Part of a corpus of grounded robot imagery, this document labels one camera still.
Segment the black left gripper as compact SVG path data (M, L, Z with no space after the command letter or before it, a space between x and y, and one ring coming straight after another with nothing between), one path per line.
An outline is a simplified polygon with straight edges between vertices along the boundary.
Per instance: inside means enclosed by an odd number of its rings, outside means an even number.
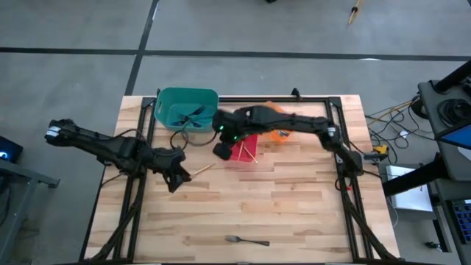
M166 185L170 193L174 193L183 183L191 182L191 174L183 168L181 163L186 159L183 148L154 149L154 172L174 172L165 175Z

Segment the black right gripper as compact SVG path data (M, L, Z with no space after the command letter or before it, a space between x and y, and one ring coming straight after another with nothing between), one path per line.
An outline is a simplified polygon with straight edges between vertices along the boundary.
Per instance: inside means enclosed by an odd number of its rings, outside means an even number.
M219 140L213 148L213 154L222 160L229 160L233 151L232 146L248 137L257 135L255 125L251 124L253 107L242 107L234 112L218 109L212 120L212 127L216 133L219 133Z

